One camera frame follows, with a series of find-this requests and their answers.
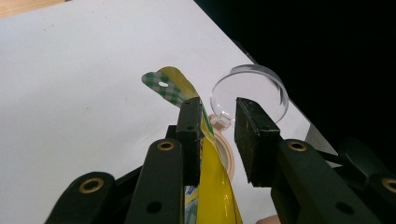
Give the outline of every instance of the wooden surface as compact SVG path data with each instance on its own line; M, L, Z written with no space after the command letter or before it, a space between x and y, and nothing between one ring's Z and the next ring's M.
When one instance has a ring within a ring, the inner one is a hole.
M0 0L0 18L49 7L63 3L64 0Z

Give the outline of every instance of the white table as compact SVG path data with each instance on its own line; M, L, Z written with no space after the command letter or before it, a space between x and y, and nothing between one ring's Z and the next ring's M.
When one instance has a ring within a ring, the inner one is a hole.
M119 178L176 124L178 108L140 80L174 66L206 111L218 78L252 61L193 2L80 0L0 20L0 223L43 223L80 175ZM293 104L278 123L305 140ZM233 142L233 191L245 223L276 213L269 189L248 184Z

